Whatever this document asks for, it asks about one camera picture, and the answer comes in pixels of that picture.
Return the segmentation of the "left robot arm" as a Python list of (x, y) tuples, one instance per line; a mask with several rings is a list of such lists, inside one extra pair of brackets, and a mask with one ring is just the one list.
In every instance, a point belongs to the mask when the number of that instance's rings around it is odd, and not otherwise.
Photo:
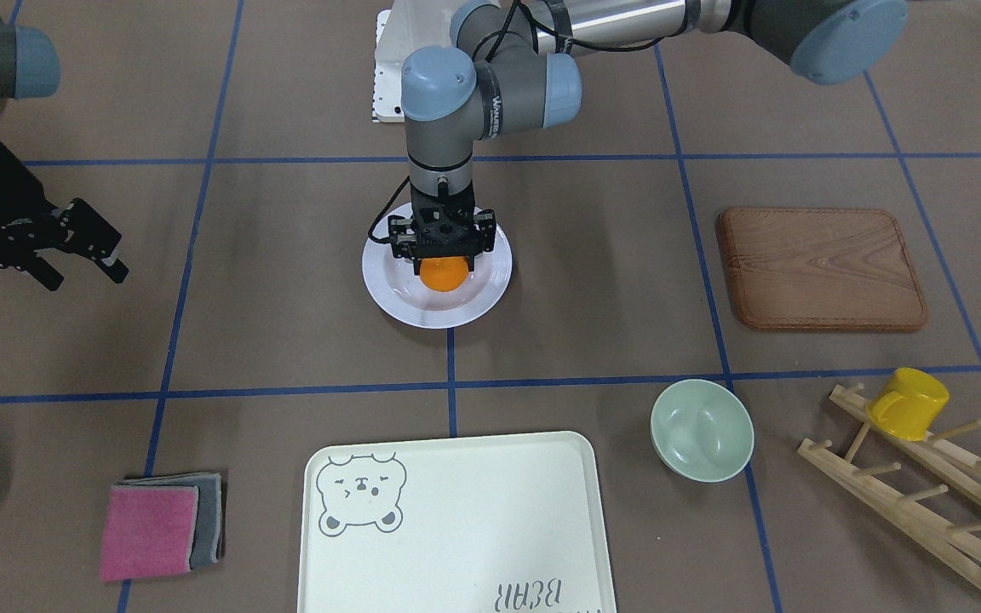
[(384, 212), (379, 243), (414, 275), (455, 261), (474, 271), (495, 248), (493, 210), (478, 210), (473, 145), (549, 129), (580, 112), (577, 57), (634, 52), (689, 32), (735, 32), (811, 82), (852, 80), (894, 46), (904, 1), (468, 1), (448, 9), (447, 38), (402, 54), (409, 216)]

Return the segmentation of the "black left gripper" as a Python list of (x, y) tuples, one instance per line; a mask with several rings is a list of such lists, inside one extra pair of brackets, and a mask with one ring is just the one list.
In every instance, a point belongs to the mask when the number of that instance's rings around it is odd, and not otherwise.
[(394, 210), (387, 216), (393, 256), (409, 261), (416, 276), (423, 259), (449, 256), (466, 256), (468, 271), (474, 272), (478, 258), (495, 248), (496, 232), (495, 210), (480, 209), (468, 192), (446, 198), (419, 192), (409, 213)]

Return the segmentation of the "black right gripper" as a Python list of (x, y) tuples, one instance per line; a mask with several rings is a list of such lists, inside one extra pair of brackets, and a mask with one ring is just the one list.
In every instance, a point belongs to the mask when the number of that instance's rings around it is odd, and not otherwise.
[[(54, 248), (81, 255), (115, 284), (123, 284), (129, 268), (119, 259), (122, 233), (85, 199), (72, 198), (60, 219), (55, 210), (44, 197), (43, 183), (0, 142), (0, 243), (13, 236), (31, 251)], [(49, 291), (57, 291), (65, 279), (35, 252), (23, 255), (17, 269)]]

